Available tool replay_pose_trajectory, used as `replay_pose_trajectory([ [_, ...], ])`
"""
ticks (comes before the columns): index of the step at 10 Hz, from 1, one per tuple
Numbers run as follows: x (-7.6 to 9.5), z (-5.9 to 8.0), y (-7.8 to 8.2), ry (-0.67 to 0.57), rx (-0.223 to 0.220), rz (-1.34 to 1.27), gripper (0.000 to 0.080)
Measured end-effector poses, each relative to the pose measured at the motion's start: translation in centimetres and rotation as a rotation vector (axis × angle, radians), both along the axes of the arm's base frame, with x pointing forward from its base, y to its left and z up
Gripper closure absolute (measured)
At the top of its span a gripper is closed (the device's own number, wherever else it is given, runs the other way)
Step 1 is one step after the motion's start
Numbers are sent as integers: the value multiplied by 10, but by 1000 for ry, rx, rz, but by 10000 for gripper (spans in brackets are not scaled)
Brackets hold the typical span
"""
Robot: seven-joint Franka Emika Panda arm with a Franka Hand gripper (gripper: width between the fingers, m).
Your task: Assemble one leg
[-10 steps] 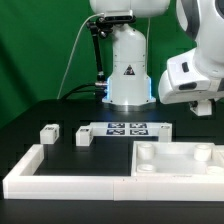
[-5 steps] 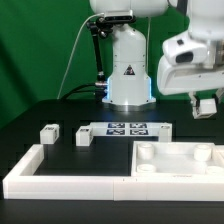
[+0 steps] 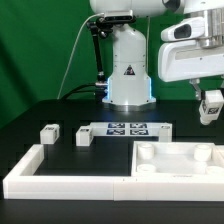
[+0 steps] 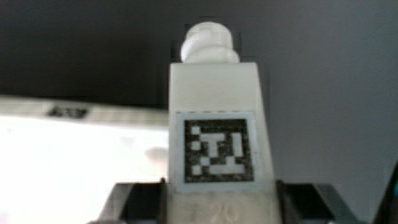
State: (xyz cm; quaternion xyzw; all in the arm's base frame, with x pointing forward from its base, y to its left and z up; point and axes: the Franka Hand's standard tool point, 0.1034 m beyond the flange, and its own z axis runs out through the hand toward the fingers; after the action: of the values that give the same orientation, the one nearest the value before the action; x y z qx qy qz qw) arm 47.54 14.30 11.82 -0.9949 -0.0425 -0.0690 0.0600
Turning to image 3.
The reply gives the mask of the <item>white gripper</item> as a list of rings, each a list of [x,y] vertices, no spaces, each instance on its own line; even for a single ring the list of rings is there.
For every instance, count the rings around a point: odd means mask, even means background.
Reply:
[[[194,17],[161,32],[164,44],[158,54],[158,75],[165,82],[189,80],[197,100],[202,98],[197,78],[224,74],[224,46],[203,48],[205,19]]]

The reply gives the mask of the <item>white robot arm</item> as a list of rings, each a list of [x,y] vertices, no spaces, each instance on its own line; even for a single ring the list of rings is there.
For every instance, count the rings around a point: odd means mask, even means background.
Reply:
[[[161,32],[158,75],[165,82],[224,75],[224,0],[90,0],[98,27],[112,33],[113,72],[105,106],[140,110],[155,102],[146,71],[146,38],[130,27],[135,19],[167,9],[186,18]]]

